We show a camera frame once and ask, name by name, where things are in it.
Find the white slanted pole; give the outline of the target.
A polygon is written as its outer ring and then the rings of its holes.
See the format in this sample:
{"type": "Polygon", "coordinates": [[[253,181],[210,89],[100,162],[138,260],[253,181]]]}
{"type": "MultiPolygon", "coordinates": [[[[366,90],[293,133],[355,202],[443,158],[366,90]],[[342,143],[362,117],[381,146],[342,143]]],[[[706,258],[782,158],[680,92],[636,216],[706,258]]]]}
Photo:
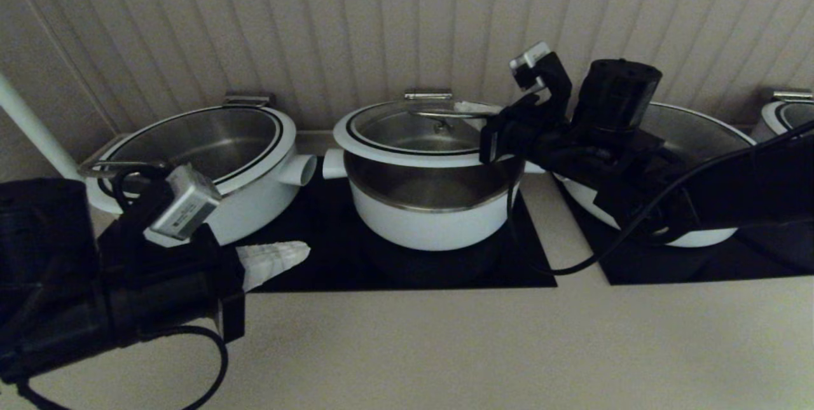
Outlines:
{"type": "Polygon", "coordinates": [[[0,73],[0,108],[11,118],[38,151],[66,179],[82,181],[78,164],[55,135],[29,108],[23,97],[6,77],[0,73]]]}

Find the left white chafing pot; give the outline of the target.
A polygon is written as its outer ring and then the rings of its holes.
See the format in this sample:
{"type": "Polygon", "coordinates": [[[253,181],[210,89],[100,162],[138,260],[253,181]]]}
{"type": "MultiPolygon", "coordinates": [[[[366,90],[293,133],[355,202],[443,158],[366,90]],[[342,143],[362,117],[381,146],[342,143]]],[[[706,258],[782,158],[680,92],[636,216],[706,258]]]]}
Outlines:
{"type": "Polygon", "coordinates": [[[267,106],[223,105],[157,121],[126,135],[102,163],[192,164],[222,196],[272,172],[293,151],[296,124],[267,106]]]}

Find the far right white pot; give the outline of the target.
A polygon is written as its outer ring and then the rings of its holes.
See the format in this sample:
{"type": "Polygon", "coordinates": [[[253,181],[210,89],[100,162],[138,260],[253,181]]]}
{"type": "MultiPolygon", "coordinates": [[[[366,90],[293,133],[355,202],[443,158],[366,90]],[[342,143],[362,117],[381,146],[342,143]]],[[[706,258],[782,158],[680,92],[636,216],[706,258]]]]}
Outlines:
{"type": "Polygon", "coordinates": [[[761,109],[768,138],[779,137],[814,121],[814,101],[773,101],[761,109]]]}

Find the glass lid with white rim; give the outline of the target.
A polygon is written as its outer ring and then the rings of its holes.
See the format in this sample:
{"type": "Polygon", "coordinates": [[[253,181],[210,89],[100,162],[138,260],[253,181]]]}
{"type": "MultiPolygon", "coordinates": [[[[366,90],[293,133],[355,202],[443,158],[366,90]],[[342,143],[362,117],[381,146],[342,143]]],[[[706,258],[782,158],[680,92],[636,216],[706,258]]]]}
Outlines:
{"type": "Polygon", "coordinates": [[[404,167],[460,168],[480,164],[485,120],[455,111],[459,100],[393,100],[341,118],[333,137],[358,157],[404,167]]]}

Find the black glass cooktop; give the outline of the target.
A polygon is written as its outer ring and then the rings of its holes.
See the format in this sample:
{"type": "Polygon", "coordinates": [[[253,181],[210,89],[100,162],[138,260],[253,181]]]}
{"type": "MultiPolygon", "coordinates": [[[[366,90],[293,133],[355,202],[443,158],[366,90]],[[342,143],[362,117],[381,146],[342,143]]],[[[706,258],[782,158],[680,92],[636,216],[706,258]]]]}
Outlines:
{"type": "Polygon", "coordinates": [[[625,240],[599,261],[611,285],[660,285],[814,277],[814,222],[741,228],[712,246],[625,240]]]}
{"type": "Polygon", "coordinates": [[[458,250],[413,250],[363,224],[348,179],[320,175],[246,245],[302,241],[305,262],[259,288],[265,293],[396,289],[555,287],[531,214],[518,192],[505,224],[482,242],[458,250]]]}

